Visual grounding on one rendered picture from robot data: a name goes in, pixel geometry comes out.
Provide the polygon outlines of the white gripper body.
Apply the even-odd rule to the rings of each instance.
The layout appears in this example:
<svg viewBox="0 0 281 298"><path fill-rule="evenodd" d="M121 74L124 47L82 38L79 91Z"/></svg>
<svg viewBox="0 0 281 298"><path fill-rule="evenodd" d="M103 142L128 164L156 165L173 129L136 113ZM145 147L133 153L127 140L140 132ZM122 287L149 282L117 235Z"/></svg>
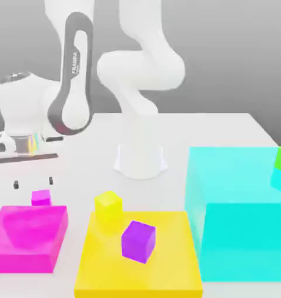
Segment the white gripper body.
<svg viewBox="0 0 281 298"><path fill-rule="evenodd" d="M56 153L0 157L0 173L50 173L59 168L60 159Z"/></svg>

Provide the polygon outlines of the small magenta cube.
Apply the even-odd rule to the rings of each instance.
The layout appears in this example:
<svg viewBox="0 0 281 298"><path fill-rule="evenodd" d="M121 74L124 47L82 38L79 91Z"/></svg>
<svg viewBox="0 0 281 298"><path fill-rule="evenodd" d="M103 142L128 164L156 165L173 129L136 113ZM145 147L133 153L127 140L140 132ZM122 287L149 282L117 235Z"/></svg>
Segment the small magenta cube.
<svg viewBox="0 0 281 298"><path fill-rule="evenodd" d="M51 205L49 189L32 191L31 204L34 206Z"/></svg>

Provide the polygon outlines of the small yellow cube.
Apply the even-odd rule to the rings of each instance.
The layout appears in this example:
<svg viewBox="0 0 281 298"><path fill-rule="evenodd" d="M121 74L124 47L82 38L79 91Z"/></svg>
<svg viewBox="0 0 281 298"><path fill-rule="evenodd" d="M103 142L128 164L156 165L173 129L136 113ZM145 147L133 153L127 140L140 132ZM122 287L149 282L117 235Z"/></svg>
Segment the small yellow cube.
<svg viewBox="0 0 281 298"><path fill-rule="evenodd" d="M94 198L96 223L101 232L112 235L121 230L123 221L122 198L113 191Z"/></svg>

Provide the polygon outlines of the small purple cube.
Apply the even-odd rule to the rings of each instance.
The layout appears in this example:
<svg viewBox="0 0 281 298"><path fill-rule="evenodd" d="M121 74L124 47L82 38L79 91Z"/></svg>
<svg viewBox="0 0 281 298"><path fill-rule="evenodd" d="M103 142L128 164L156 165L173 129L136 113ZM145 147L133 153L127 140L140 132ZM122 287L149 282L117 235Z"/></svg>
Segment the small purple cube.
<svg viewBox="0 0 281 298"><path fill-rule="evenodd" d="M146 264L156 244L156 227L131 221L121 236L123 257Z"/></svg>

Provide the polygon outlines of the large magenta box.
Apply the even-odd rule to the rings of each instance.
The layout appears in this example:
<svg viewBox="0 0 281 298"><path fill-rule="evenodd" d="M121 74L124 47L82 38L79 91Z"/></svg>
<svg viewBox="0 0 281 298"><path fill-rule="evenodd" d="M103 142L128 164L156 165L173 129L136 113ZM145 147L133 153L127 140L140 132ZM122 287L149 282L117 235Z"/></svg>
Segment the large magenta box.
<svg viewBox="0 0 281 298"><path fill-rule="evenodd" d="M3 206L0 273L52 273L68 227L67 207Z"/></svg>

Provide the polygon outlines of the large yellow box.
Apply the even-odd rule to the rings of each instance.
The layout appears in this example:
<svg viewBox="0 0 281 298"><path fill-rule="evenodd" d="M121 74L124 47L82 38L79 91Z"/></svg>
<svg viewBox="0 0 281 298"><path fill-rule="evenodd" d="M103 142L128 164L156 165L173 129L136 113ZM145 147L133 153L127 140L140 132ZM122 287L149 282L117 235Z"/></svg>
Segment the large yellow box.
<svg viewBox="0 0 281 298"><path fill-rule="evenodd" d="M146 264L121 255L121 236L131 221L156 227L156 245ZM113 230L91 212L75 298L202 298L202 281L187 213L125 211Z"/></svg>

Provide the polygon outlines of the large cyan box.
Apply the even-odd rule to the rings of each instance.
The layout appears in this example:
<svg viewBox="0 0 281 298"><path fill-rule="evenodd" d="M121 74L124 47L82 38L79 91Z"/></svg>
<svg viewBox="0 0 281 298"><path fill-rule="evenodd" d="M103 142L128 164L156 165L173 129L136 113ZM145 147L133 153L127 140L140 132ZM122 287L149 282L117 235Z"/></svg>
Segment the large cyan box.
<svg viewBox="0 0 281 298"><path fill-rule="evenodd" d="M205 282L281 282L277 147L191 147L185 187Z"/></svg>

